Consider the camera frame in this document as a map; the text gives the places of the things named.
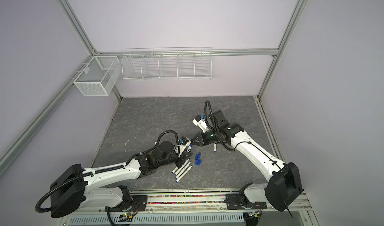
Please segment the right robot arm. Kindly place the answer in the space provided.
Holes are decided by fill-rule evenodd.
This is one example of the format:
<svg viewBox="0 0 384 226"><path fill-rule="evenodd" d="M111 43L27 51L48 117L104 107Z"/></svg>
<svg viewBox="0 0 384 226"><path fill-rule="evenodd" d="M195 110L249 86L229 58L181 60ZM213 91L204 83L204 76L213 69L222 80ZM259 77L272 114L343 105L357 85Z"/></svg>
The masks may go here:
<svg viewBox="0 0 384 226"><path fill-rule="evenodd" d="M229 123L222 111L213 115L198 115L193 120L202 131L193 139L195 146L220 144L229 151L243 154L267 180L266 184L248 183L239 190L239 202L235 205L245 209L257 203L269 203L283 212L303 192L299 168L285 163L260 146L245 129L237 123Z"/></svg>

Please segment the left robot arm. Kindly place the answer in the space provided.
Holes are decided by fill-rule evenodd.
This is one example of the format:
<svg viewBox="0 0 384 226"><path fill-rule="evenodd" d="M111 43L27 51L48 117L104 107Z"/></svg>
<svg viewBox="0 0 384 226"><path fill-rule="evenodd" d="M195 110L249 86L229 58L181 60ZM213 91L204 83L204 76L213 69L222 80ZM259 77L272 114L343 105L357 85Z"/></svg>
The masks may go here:
<svg viewBox="0 0 384 226"><path fill-rule="evenodd" d="M105 211L129 211L134 199L127 186L109 185L143 178L154 174L159 167L175 164L177 168L192 155L191 142L173 145L163 141L151 149L134 154L123 163L98 168L70 166L50 186L50 190L35 205L37 213L49 212L61 218L83 208L104 208Z"/></svg>

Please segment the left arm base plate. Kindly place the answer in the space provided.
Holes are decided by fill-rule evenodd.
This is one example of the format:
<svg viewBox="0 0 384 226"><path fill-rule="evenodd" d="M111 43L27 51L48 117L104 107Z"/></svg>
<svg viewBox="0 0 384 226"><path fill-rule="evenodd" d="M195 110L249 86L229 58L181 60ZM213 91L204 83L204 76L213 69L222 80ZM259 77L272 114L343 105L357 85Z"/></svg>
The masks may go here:
<svg viewBox="0 0 384 226"><path fill-rule="evenodd" d="M131 200L123 200L110 212L143 212L146 210L148 195L134 195Z"/></svg>

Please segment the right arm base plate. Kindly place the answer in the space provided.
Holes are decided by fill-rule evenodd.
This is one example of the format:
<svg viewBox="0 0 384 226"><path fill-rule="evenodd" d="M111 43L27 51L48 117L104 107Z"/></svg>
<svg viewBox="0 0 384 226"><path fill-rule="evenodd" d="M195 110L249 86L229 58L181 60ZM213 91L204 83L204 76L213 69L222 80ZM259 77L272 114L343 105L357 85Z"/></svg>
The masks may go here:
<svg viewBox="0 0 384 226"><path fill-rule="evenodd" d="M264 202L252 203L241 194L226 194L224 203L228 210L265 210L267 204Z"/></svg>

